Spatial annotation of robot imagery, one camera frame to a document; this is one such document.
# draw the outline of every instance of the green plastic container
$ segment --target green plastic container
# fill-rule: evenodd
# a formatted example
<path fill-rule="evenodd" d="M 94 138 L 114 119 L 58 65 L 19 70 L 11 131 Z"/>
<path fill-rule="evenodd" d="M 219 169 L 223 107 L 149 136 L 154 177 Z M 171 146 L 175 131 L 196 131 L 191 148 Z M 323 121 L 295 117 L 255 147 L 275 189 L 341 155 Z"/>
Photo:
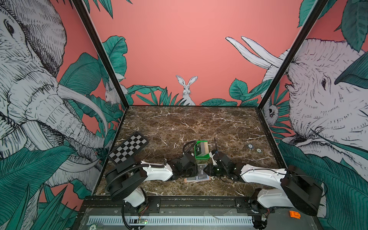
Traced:
<path fill-rule="evenodd" d="M 197 141 L 196 145 L 198 143 L 201 143 L 201 142 L 208 142 L 208 141 Z M 204 155 L 204 156 L 197 156 L 197 148 L 196 148 L 196 145 L 194 146 L 194 157 L 197 159 L 197 160 L 207 160 L 210 158 L 209 154 L 207 155 Z"/>

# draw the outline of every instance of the black and white checkered board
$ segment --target black and white checkered board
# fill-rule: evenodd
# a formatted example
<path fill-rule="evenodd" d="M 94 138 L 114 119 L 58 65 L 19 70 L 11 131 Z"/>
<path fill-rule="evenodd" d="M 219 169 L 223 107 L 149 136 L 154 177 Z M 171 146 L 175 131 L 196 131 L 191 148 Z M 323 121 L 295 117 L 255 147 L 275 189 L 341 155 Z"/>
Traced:
<path fill-rule="evenodd" d="M 139 132 L 135 132 L 120 146 L 111 151 L 109 158 L 115 165 L 117 165 L 125 161 L 129 156 L 140 152 L 147 144 L 148 140 Z"/>

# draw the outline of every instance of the elephant tusk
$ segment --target elephant tusk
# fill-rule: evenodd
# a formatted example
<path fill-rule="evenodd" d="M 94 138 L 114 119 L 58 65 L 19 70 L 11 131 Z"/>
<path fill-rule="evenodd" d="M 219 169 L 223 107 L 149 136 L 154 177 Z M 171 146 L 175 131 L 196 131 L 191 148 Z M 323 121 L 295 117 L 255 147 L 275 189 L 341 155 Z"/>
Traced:
<path fill-rule="evenodd" d="M 98 163 L 98 161 L 99 159 L 89 164 L 80 164 L 67 159 L 64 163 L 60 165 L 59 168 L 69 173 L 79 173 L 93 168 Z"/>
<path fill-rule="evenodd" d="M 22 129 L 39 150 L 47 150 L 54 147 L 43 134 L 37 121 L 29 121 L 22 124 Z"/>
<path fill-rule="evenodd" d="M 75 92 L 74 90 L 69 89 L 68 87 L 65 87 L 64 85 L 58 85 L 57 88 L 58 88 L 57 94 L 61 98 L 71 99 L 76 102 L 83 103 L 84 105 L 87 105 L 88 107 L 92 108 L 101 117 L 103 124 L 105 125 L 105 137 L 106 137 L 108 126 L 107 126 L 105 115 L 103 114 L 101 109 L 95 103 L 93 103 L 93 101 L 89 100 L 87 97 L 83 96 L 80 93 Z"/>

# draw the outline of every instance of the orange object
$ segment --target orange object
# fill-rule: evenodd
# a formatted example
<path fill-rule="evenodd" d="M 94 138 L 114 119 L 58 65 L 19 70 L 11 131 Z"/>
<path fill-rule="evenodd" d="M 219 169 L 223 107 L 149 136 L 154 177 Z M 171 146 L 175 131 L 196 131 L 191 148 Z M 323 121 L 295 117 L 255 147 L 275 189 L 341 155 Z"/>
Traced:
<path fill-rule="evenodd" d="M 298 212 L 294 212 L 294 211 L 289 211 L 289 212 L 290 212 L 290 217 L 291 218 L 300 219 L 300 214 Z"/>

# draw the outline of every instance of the animal eye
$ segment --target animal eye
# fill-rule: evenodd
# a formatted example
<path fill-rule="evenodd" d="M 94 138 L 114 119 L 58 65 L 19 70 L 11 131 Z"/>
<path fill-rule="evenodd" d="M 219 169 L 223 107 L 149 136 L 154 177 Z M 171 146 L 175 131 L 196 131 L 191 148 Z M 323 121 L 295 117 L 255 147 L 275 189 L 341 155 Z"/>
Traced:
<path fill-rule="evenodd" d="M 10 33 L 10 35 L 13 36 L 14 28 L 9 24 L 9 21 L 4 20 L 4 25 L 5 25 L 6 29 L 8 30 L 8 32 Z"/>
<path fill-rule="evenodd" d="M 326 90 L 326 79 L 323 79 L 321 84 L 322 84 L 324 90 Z"/>

